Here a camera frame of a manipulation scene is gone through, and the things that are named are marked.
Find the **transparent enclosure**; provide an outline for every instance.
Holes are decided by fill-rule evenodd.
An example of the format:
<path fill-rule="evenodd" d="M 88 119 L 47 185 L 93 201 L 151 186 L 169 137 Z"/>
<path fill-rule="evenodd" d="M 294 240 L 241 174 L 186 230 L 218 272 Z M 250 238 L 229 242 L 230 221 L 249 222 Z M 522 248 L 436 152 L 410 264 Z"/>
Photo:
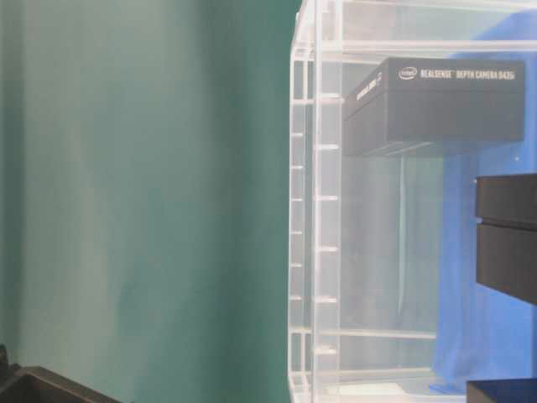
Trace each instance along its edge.
<path fill-rule="evenodd" d="M 459 114 L 475 106 L 465 95 L 443 121 L 427 123 L 430 138 L 357 152 L 369 140 L 348 127 L 349 102 L 387 79 L 377 73 L 386 60 L 402 58 L 519 63 L 521 135 L 503 128 L 513 114 L 492 95 L 475 107 L 474 126 L 498 122 L 504 136 L 435 137 L 440 124 L 463 126 Z M 476 283 L 475 183 L 537 171 L 536 69 L 537 2 L 304 0 L 290 67 L 295 403 L 465 401 L 468 380 L 534 376 L 534 306 Z M 415 74 L 399 72 L 403 81 Z M 477 78 L 490 79 L 479 91 L 496 82 Z M 381 118 L 387 105 L 378 106 Z M 417 108 L 407 119 L 428 112 Z"/>

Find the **black device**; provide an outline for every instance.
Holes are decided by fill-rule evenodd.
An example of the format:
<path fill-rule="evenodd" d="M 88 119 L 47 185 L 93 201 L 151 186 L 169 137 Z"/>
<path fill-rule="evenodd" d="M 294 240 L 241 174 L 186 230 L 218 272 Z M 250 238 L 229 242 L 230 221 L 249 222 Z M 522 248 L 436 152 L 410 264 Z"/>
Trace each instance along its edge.
<path fill-rule="evenodd" d="M 476 214 L 477 282 L 537 305 L 537 175 L 477 178 Z M 467 401 L 536 402 L 537 379 L 471 381 Z"/>
<path fill-rule="evenodd" d="M 346 98 L 346 155 L 463 154 L 524 139 L 524 62 L 387 58 Z"/>
<path fill-rule="evenodd" d="M 0 403 L 119 403 L 41 367 L 9 364 L 0 346 Z"/>

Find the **black case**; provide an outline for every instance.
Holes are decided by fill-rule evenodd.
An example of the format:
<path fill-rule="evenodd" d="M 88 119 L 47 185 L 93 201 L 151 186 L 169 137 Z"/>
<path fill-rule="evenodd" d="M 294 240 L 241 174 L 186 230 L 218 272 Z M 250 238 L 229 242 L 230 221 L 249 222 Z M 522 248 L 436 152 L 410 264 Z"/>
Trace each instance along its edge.
<path fill-rule="evenodd" d="M 346 155 L 462 154 L 524 139 L 524 62 L 388 58 L 345 99 Z"/>

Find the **black box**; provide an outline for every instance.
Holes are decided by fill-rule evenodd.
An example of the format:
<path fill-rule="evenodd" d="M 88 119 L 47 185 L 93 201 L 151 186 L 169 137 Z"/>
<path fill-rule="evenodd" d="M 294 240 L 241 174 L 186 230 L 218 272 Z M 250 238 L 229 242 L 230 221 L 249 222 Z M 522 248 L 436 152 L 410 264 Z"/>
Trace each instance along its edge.
<path fill-rule="evenodd" d="M 524 139 L 524 62 L 388 58 L 345 99 L 346 155 L 462 154 Z"/>
<path fill-rule="evenodd" d="M 479 380 L 468 382 L 468 403 L 533 403 L 537 379 Z"/>
<path fill-rule="evenodd" d="M 537 305 L 537 175 L 478 178 L 476 207 L 477 282 Z"/>

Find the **green backdrop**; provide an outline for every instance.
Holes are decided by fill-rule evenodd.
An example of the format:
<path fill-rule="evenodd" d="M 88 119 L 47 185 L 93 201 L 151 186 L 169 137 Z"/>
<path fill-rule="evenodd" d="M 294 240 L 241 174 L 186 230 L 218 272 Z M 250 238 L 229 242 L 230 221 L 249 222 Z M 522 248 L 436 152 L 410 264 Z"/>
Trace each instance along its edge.
<path fill-rule="evenodd" d="M 298 0 L 0 0 L 0 340 L 130 402 L 286 402 Z"/>

